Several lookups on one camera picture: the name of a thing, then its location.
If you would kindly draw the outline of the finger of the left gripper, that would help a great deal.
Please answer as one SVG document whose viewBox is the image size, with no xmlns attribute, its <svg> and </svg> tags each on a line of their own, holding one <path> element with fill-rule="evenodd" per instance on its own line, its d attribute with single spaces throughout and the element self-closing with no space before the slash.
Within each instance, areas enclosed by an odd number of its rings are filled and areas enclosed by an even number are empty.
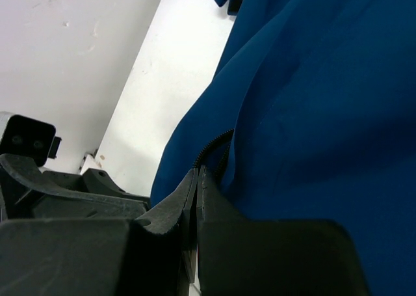
<svg viewBox="0 0 416 296">
<path fill-rule="evenodd" d="M 113 182 L 104 170 L 90 168 L 83 174 L 68 174 L 48 170 L 43 172 L 43 176 L 58 186 L 73 191 L 128 198 L 141 202 L 150 201 L 149 197 L 126 193 Z"/>
<path fill-rule="evenodd" d="M 73 191 L 43 176 L 33 159 L 1 155 L 1 218 L 134 219 L 149 209 L 149 202 Z"/>
</svg>

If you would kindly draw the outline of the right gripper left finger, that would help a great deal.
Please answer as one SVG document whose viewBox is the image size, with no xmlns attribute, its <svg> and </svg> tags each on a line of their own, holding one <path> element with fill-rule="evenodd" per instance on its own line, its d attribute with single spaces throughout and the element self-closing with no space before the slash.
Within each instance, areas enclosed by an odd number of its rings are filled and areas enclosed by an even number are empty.
<svg viewBox="0 0 416 296">
<path fill-rule="evenodd" d="M 3 219 L 1 294 L 188 295 L 197 178 L 134 219 Z"/>
</svg>

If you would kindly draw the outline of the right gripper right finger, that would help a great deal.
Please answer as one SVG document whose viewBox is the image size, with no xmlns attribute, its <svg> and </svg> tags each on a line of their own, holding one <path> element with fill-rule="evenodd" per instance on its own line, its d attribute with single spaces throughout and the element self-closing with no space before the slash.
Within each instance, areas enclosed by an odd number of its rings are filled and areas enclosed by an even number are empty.
<svg viewBox="0 0 416 296">
<path fill-rule="evenodd" d="M 354 244 L 325 220 L 251 221 L 200 169 L 198 275 L 203 295 L 368 295 Z"/>
</svg>

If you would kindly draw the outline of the blue zip-up jacket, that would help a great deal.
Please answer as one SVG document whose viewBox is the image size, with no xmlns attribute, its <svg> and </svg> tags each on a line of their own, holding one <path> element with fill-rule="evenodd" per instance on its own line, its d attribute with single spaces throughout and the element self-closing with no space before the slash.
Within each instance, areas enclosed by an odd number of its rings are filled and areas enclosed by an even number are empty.
<svg viewBox="0 0 416 296">
<path fill-rule="evenodd" d="M 203 148 L 251 219 L 333 219 L 374 295 L 415 294 L 415 0 L 214 0 L 236 17 L 155 175 L 157 205 Z"/>
</svg>

